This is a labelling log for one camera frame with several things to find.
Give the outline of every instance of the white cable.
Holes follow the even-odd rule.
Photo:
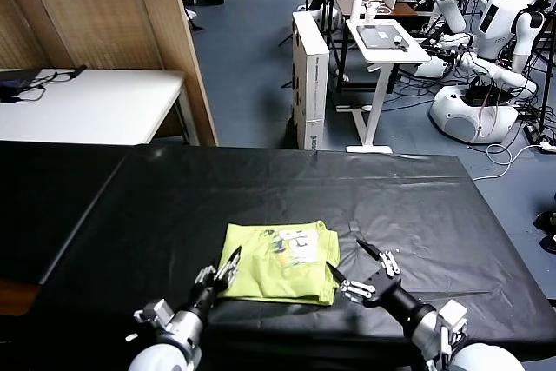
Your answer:
[[[392,10],[388,8],[385,4],[382,4],[376,11],[377,15],[392,15]]]
[[[505,150],[507,152],[507,154],[510,156],[510,159],[507,162],[500,162],[500,161],[496,161],[494,160],[490,154],[488,153],[489,149],[491,147],[498,147],[498,148],[502,148],[503,150]],[[496,165],[505,165],[506,169],[504,170],[503,173],[498,174],[496,176],[483,176],[483,177],[477,177],[474,178],[473,181],[477,182],[478,180],[488,180],[491,178],[500,178],[502,177],[505,173],[508,172],[508,170],[510,169],[510,167],[512,166],[512,163],[517,160],[518,156],[520,156],[520,154],[525,151],[528,148],[542,148],[542,145],[527,145],[526,147],[523,147],[522,149],[520,149],[518,151],[518,153],[515,156],[512,156],[512,151],[510,151],[509,148],[505,147],[504,145],[500,145],[499,143],[492,143],[489,146],[486,147],[486,156],[488,157],[488,159],[492,162],[494,162]]]

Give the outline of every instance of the laptop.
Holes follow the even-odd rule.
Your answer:
[[[368,50],[404,50],[409,47],[407,41],[393,25],[362,25],[357,32]]]
[[[0,99],[17,96],[36,79],[41,70],[0,71]]]

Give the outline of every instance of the power strip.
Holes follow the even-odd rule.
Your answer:
[[[556,147],[554,145],[551,145],[547,141],[541,141],[539,145],[541,152],[544,152],[546,154],[556,154]]]

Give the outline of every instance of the folded shirt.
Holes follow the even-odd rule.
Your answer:
[[[220,297],[330,306],[340,263],[338,234],[323,221],[301,225],[228,225],[220,266],[242,246],[237,277]]]

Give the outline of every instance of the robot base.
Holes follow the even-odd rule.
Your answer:
[[[467,106],[461,97],[467,86],[443,87],[434,97],[429,114],[438,129],[467,143],[500,143],[518,112],[511,106]]]

